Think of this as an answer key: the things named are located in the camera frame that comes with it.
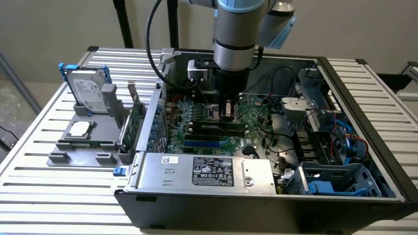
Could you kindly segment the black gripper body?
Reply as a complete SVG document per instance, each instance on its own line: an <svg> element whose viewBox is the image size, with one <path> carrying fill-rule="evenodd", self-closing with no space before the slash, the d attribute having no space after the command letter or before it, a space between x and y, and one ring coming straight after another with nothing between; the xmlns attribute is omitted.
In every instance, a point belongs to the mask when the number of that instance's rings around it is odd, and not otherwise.
<svg viewBox="0 0 418 235"><path fill-rule="evenodd" d="M213 70L213 88L225 99L233 99L245 89L249 69L240 71Z"/></svg>

